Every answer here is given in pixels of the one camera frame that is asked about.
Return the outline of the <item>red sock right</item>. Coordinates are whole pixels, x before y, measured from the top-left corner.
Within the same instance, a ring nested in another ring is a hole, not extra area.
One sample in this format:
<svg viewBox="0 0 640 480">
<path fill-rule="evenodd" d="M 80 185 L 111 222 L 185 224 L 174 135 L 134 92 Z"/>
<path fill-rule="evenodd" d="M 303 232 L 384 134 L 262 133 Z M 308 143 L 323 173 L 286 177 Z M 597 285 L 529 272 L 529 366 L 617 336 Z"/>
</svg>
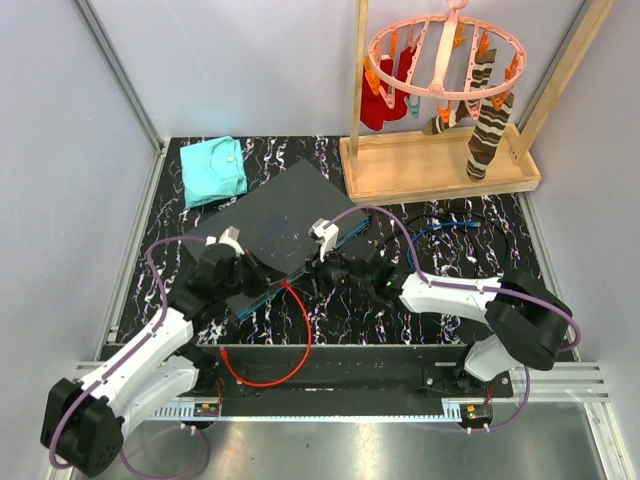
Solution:
<svg viewBox="0 0 640 480">
<path fill-rule="evenodd" d="M 406 47 L 401 53 L 397 65 L 396 79 L 402 82 L 407 80 L 408 70 L 413 62 L 414 49 L 412 47 Z M 394 108 L 388 108 L 385 113 L 386 121 L 397 121 L 402 119 L 407 114 L 407 105 L 405 99 L 408 96 L 407 92 L 399 89 L 394 90 L 395 104 Z"/>
</svg>

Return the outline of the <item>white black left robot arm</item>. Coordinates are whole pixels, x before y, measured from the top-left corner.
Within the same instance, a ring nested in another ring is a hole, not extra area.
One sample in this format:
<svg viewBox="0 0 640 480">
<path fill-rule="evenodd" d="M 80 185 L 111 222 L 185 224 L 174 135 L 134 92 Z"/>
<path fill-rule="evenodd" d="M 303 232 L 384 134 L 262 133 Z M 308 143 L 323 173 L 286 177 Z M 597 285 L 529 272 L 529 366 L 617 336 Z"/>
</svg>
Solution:
<svg viewBox="0 0 640 480">
<path fill-rule="evenodd" d="M 287 275 L 234 240 L 211 239 L 197 265 L 161 294 L 150 322 L 109 360 L 79 380 L 63 378 L 50 389 L 40 442 L 56 469 L 101 474 L 126 437 L 171 399 L 208 394 L 217 382 L 214 355 L 194 337 L 212 309 L 236 296 L 259 298 Z"/>
</svg>

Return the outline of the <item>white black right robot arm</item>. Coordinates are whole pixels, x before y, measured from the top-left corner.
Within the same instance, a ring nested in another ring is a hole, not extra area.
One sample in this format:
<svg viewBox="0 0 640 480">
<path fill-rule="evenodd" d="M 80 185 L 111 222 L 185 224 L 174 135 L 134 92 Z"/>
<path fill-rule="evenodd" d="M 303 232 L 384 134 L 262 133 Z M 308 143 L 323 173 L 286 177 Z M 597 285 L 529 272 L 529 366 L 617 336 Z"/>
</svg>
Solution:
<svg viewBox="0 0 640 480">
<path fill-rule="evenodd" d="M 553 368 L 569 327 L 570 309 L 521 272 L 485 279 L 411 272 L 377 251 L 321 251 L 306 261 L 315 291 L 347 287 L 387 310 L 438 313 L 486 325 L 491 334 L 464 350 L 448 380 L 455 392 L 476 396 L 500 374 L 523 365 Z"/>
</svg>

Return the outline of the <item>folded teal cloth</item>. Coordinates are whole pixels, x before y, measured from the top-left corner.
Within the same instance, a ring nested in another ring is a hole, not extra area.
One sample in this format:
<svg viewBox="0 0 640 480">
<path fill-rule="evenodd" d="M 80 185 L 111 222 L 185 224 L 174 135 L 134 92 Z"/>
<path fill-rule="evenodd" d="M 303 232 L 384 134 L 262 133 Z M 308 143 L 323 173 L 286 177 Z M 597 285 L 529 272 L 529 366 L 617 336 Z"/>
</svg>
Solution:
<svg viewBox="0 0 640 480">
<path fill-rule="evenodd" d="M 230 136 L 184 146 L 180 161 L 187 209 L 243 195 L 248 190 L 242 146 Z"/>
</svg>

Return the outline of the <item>red sock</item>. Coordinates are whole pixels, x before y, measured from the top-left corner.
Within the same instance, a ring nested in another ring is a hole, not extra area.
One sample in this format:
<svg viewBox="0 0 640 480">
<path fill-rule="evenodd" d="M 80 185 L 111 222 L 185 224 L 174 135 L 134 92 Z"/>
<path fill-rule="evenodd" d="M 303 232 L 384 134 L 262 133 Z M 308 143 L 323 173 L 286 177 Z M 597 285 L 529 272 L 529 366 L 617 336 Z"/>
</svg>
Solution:
<svg viewBox="0 0 640 480">
<path fill-rule="evenodd" d="M 412 47 L 406 47 L 401 53 L 397 65 L 396 79 L 402 82 L 407 80 L 408 70 L 413 62 L 414 49 Z M 407 114 L 407 105 L 405 99 L 408 96 L 407 92 L 399 89 L 394 90 L 395 104 L 394 108 L 388 108 L 385 113 L 386 121 L 397 121 L 402 119 Z"/>
<path fill-rule="evenodd" d="M 367 70 L 363 68 L 360 121 L 370 130 L 380 131 L 391 120 L 391 113 L 384 99 L 371 90 Z"/>
</svg>

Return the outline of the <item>wooden rack with tray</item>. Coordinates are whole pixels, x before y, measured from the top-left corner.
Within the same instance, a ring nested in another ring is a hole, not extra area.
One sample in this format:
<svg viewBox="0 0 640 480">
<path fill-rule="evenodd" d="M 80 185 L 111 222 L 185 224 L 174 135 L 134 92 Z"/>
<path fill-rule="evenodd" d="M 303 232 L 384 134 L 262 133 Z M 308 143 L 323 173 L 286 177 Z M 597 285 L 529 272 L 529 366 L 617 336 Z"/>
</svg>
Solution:
<svg viewBox="0 0 640 480">
<path fill-rule="evenodd" d="M 380 206 L 535 190 L 541 174 L 530 149 L 614 5 L 612 1 L 583 3 L 521 121 L 507 124 L 488 173 L 475 181 L 463 171 L 472 136 L 469 127 L 436 136 L 360 134 L 362 59 L 370 42 L 365 40 L 368 4 L 358 2 L 351 132 L 340 140 L 350 199 Z"/>
</svg>

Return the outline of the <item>dark grey network switch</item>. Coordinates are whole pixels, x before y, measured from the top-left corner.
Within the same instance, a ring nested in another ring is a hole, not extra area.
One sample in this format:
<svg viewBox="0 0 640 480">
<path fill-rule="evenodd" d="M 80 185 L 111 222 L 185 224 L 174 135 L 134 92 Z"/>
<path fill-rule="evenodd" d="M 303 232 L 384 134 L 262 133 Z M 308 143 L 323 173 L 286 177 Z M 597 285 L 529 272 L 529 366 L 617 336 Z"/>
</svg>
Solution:
<svg viewBox="0 0 640 480">
<path fill-rule="evenodd" d="M 258 298 L 244 296 L 240 256 L 228 246 L 206 247 L 206 237 L 219 237 L 229 226 L 237 228 L 244 250 L 284 272 L 285 281 L 292 281 L 305 272 L 306 258 L 319 252 L 319 244 L 308 233 L 318 219 L 339 228 L 338 245 L 368 227 L 364 212 L 343 214 L 353 207 L 348 196 L 318 169 L 306 160 L 297 162 L 188 232 L 183 245 L 195 264 L 170 294 L 170 307 L 185 318 L 201 317 L 213 306 L 229 308 L 237 319 L 247 317 L 274 297 L 281 285 Z"/>
</svg>

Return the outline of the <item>pink round clip hanger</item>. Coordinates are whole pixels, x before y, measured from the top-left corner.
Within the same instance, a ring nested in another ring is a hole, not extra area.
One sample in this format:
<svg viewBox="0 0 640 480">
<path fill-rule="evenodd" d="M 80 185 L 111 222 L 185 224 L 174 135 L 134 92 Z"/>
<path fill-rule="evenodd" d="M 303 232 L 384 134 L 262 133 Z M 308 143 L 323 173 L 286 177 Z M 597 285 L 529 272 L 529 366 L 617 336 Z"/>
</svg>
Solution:
<svg viewBox="0 0 640 480">
<path fill-rule="evenodd" d="M 444 14 L 412 17 L 393 23 L 378 32 L 363 53 L 362 66 L 367 70 L 367 80 L 374 94 L 380 95 L 389 108 L 395 104 L 394 90 L 399 89 L 409 95 L 431 97 L 445 100 L 447 107 L 438 107 L 437 111 L 445 121 L 450 119 L 452 104 L 462 101 L 474 120 L 479 118 L 483 99 L 489 98 L 496 109 L 500 109 L 506 97 L 513 92 L 526 65 L 527 54 L 522 44 L 506 30 L 473 17 L 461 14 L 467 6 L 465 1 L 449 1 Z M 442 33 L 435 55 L 433 76 L 425 87 L 413 83 L 413 76 L 425 44 L 428 29 L 433 24 L 442 25 Z M 396 75 L 382 68 L 385 55 L 393 57 L 399 38 L 399 31 L 407 31 L 407 46 L 414 49 L 413 62 L 408 70 L 405 82 L 396 79 Z M 473 70 L 478 65 L 476 55 L 486 52 L 491 39 L 497 37 L 513 49 L 513 57 L 505 68 L 504 80 L 493 87 L 474 88 Z M 454 51 L 464 45 L 470 46 L 469 57 L 464 76 L 464 86 L 460 90 L 445 88 L 445 79 Z"/>
</svg>

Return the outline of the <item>brown striped sock long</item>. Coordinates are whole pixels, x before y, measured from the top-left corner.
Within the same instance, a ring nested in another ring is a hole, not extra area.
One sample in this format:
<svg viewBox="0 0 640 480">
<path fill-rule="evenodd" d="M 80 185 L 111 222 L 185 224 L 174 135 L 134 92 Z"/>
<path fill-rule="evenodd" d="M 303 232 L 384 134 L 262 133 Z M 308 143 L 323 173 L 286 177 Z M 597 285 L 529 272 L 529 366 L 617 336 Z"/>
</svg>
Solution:
<svg viewBox="0 0 640 480">
<path fill-rule="evenodd" d="M 509 122 L 514 97 L 511 92 L 500 109 L 494 107 L 491 99 L 482 100 L 479 118 L 468 142 L 466 173 L 471 180 L 480 181 L 485 178 Z"/>
</svg>

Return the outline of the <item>red sock left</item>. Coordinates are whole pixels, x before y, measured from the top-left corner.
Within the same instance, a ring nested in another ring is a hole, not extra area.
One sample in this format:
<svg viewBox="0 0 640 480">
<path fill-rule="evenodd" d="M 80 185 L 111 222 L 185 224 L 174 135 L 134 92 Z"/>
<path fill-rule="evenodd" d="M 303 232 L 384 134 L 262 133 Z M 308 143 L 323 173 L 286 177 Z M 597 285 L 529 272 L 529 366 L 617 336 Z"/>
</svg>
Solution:
<svg viewBox="0 0 640 480">
<path fill-rule="evenodd" d="M 363 68 L 360 121 L 370 130 L 380 131 L 391 120 L 391 113 L 384 99 L 371 90 L 367 70 Z"/>
</svg>

